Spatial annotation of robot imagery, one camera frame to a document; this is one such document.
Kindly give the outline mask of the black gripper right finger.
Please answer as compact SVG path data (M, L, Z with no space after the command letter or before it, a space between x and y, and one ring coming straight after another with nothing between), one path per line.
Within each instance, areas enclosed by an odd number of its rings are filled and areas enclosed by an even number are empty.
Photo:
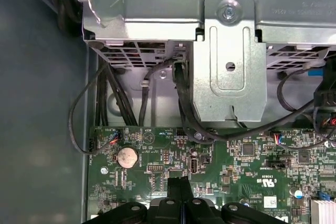
M187 177L182 177L181 183L181 197L187 223L284 223L278 218L237 202L229 202L218 210L206 200L194 197Z

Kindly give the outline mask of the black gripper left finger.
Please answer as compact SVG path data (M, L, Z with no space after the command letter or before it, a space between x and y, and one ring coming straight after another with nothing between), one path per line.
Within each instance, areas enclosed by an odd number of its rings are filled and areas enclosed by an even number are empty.
M155 199L149 207L139 202L128 202L99 214L89 223L180 223L182 220L181 179L170 178L167 197Z

